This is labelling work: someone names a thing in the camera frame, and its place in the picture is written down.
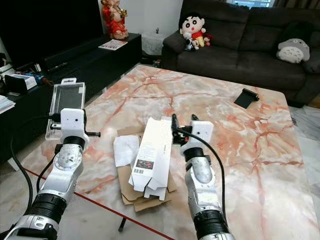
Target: white stand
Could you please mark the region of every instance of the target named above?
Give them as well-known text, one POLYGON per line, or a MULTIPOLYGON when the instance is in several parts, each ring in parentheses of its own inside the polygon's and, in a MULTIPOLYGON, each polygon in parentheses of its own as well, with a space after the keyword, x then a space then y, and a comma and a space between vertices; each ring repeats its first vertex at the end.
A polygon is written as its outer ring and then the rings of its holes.
POLYGON ((11 166, 16 172, 20 170, 19 167, 18 167, 18 165, 16 164, 16 162, 14 161, 13 158, 10 158, 10 159, 8 160, 8 163, 10 164, 10 166, 11 166))

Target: table leg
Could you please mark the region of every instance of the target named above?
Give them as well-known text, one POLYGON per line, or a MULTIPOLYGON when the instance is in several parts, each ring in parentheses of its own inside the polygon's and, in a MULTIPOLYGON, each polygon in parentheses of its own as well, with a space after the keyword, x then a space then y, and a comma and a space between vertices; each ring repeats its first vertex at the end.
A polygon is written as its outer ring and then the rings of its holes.
POLYGON ((119 226, 119 228, 118 228, 118 231, 121 233, 123 230, 124 230, 124 226, 125 226, 125 223, 126 223, 126 218, 122 218, 122 221, 121 221, 121 224, 120 224, 120 226, 119 226))

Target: dark gray sofa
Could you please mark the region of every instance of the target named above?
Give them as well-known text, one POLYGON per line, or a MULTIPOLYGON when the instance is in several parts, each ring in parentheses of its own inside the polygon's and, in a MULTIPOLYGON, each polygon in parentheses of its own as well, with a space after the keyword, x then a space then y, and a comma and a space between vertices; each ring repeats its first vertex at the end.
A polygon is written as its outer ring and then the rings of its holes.
POLYGON ((285 94, 287 101, 308 104, 320 93, 320 10, 237 6, 214 0, 184 0, 180 16, 197 12, 213 44, 185 51, 179 31, 163 42, 162 67, 285 94), (314 25, 311 58, 291 64, 276 58, 275 43, 294 21, 314 25))

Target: flattened cardboard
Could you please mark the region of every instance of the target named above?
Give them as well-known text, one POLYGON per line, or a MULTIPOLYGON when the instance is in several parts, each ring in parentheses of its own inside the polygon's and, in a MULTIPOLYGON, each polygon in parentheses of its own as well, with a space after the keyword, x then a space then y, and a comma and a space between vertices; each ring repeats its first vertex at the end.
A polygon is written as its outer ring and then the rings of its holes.
POLYGON ((169 171, 168 186, 164 201, 160 201, 158 197, 144 198, 143 192, 134 191, 134 187, 128 183, 128 179, 131 175, 130 165, 117 167, 117 171, 122 201, 125 205, 133 205, 136 212, 171 201, 175 195, 175 191, 177 190, 177 185, 169 171))

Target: marble table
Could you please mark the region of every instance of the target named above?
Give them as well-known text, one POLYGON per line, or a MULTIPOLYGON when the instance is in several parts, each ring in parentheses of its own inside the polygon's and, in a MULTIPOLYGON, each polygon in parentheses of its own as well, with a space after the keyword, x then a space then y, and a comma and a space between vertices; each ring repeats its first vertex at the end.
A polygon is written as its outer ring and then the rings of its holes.
MULTIPOLYGON (((320 239, 304 162, 282 93, 139 65, 92 102, 86 113, 87 131, 101 131, 102 137, 92 138, 84 152, 77 195, 167 239, 195 240, 179 147, 172 147, 170 163, 178 186, 176 198, 135 213, 121 199, 112 139, 118 129, 145 126, 149 117, 159 120, 176 113, 179 123, 187 125, 196 114, 214 124, 210 144, 225 167, 226 216, 235 238, 320 239), (234 104, 244 87, 260 97, 248 109, 234 104)), ((43 143, 23 166, 39 174, 53 157, 55 144, 43 143)), ((221 193, 220 168, 211 159, 221 193)))

